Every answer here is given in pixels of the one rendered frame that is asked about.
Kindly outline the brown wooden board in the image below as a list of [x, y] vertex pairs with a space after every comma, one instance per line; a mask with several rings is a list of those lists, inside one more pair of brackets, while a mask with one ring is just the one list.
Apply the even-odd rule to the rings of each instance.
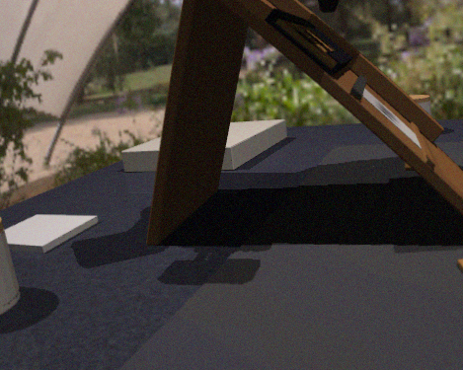
[[[326, 52], [338, 63], [331, 70], [278, 19], [309, 28], [336, 50]], [[433, 143], [442, 126], [311, 10], [298, 0], [183, 0], [146, 245], [158, 245], [218, 191], [249, 27], [463, 216], [463, 170]], [[364, 89], [415, 133], [422, 149], [362, 96]]]

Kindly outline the orange tile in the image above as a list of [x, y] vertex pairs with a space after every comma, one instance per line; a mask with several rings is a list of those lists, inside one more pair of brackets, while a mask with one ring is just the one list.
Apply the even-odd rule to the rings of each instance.
[[[302, 26], [304, 27], [304, 26]], [[317, 34], [312, 32], [309, 28], [304, 27], [307, 31], [309, 31], [314, 37], [316, 37], [320, 42], [322, 42], [327, 48], [329, 48], [331, 51], [336, 51], [333, 47], [331, 47], [327, 42], [325, 42], [321, 37], [319, 37]]]
[[314, 37], [309, 31], [307, 31], [304, 27], [300, 25], [293, 24], [296, 28], [300, 29], [305, 35], [307, 35], [309, 38], [313, 39], [317, 45], [319, 45], [323, 50], [325, 51], [331, 51], [329, 48], [327, 48], [322, 42], [320, 42], [316, 37]]

